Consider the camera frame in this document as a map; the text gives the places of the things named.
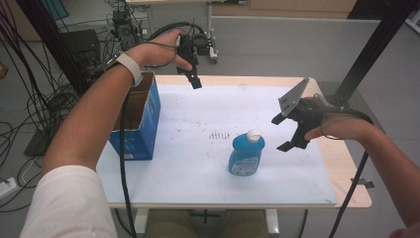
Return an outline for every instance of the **bottle label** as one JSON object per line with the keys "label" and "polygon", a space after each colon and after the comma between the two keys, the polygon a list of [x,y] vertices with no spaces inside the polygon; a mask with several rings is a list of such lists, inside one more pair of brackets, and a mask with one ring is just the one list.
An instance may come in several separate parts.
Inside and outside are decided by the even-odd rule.
{"label": "bottle label", "polygon": [[252,157],[237,161],[232,166],[232,174],[238,176],[250,176],[256,172],[259,166],[259,158]]}

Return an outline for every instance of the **black stand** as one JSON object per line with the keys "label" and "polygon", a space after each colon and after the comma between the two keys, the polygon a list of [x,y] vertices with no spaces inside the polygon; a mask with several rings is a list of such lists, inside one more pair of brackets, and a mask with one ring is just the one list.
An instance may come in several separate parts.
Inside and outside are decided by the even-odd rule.
{"label": "black stand", "polygon": [[330,103],[343,106],[348,102],[380,54],[404,24],[417,2],[418,0],[395,1],[374,30],[335,94],[328,98]]}

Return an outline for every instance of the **wrist strap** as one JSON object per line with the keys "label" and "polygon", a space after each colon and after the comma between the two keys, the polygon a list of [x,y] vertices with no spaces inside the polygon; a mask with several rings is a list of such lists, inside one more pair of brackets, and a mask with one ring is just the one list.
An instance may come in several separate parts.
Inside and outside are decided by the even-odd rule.
{"label": "wrist strap", "polygon": [[137,64],[137,62],[124,53],[121,53],[117,57],[117,61],[120,64],[122,64],[124,67],[126,67],[133,75],[133,79],[134,79],[133,87],[138,86],[140,82],[142,81],[143,76],[142,76],[142,71],[140,70],[140,67]]}

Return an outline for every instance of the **black device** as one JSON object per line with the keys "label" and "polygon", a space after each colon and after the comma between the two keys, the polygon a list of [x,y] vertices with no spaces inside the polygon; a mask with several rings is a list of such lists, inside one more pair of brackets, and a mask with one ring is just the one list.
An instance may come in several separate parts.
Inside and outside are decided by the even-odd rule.
{"label": "black device", "polygon": [[185,74],[188,81],[191,83],[192,88],[197,89],[202,87],[200,78],[197,76],[197,55],[189,35],[180,36],[179,47],[177,48],[176,53],[192,65],[191,71],[177,67],[177,72]]}
{"label": "black device", "polygon": [[204,33],[194,34],[191,37],[192,45],[197,49],[199,56],[209,56],[210,48],[213,46],[211,39]]}
{"label": "black device", "polygon": [[282,116],[280,113],[272,118],[271,122],[278,125],[286,118],[296,121],[297,129],[291,141],[285,142],[277,147],[278,150],[283,152],[287,152],[293,147],[306,149],[309,142],[303,137],[308,131],[321,125],[323,112],[313,100],[303,98],[299,100],[297,106],[287,115],[287,117]]}
{"label": "black device", "polygon": [[140,42],[138,32],[141,29],[133,26],[128,9],[113,11],[112,22],[114,23],[115,36],[120,40],[123,52],[133,48]]}
{"label": "black device", "polygon": [[100,43],[95,30],[61,33],[65,46],[82,67],[100,63]]}

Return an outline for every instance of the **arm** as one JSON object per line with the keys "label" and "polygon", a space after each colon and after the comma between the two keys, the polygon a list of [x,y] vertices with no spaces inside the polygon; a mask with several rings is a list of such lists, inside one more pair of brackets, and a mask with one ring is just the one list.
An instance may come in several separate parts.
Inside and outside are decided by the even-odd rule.
{"label": "arm", "polygon": [[[420,169],[379,129],[350,116],[330,115],[323,131],[358,141],[369,154],[405,225],[420,222]],[[305,135],[306,140],[323,136],[320,128]]]}
{"label": "arm", "polygon": [[[172,31],[154,42],[174,46],[180,31]],[[126,52],[140,67],[173,63],[186,70],[191,65],[174,48],[143,44]],[[55,134],[47,150],[42,174],[66,166],[80,165],[95,171],[121,106],[133,84],[131,73],[117,64],[86,91]]]}

